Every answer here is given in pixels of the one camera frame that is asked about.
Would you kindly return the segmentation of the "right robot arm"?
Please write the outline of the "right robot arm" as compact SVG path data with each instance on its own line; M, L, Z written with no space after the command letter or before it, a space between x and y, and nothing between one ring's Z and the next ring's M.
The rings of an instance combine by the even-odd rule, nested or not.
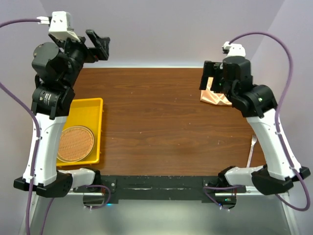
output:
M210 90L224 94L232 107L239 110L262 148L266 164L258 167L230 166L218 174L218 187L230 192L235 186L254 186L264 195L287 192L293 183L306 179L311 172L302 166L288 143L281 145L283 131L276 130L277 102L266 85L255 85L251 75L251 63L242 56L231 56L219 62L205 61L200 90L205 90L212 78Z

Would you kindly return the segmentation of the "peach cloth napkin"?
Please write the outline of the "peach cloth napkin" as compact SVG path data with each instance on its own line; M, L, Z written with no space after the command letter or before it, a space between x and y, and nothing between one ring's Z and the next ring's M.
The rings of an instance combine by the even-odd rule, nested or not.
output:
M226 98L224 94L214 93L210 90L212 82L213 77L209 77L206 85L206 90L201 90L200 101L212 105L231 106L232 103Z

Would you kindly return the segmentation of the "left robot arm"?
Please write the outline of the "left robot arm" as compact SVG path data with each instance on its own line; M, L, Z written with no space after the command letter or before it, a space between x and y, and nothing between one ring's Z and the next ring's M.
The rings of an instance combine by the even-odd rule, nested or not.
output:
M90 192L101 188L98 170L81 168L59 171L56 167L61 133L74 99L74 84L85 63L109 58L109 37L86 31L93 46L87 47L85 37L78 40L58 39L37 46L33 52L35 90L30 114L33 134L30 156L24 174L13 186L45 198L60 198L72 188L85 187Z

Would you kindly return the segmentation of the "silver fork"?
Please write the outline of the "silver fork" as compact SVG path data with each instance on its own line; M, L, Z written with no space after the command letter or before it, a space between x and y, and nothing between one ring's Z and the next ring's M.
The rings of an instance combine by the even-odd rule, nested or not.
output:
M249 150L249 155L248 155L246 167L250 167L251 159L252 159L252 155L253 155L253 150L254 150L254 146L255 146L256 142L257 142L257 136L255 134L253 134L252 138L251 138L251 145L250 145L250 150Z

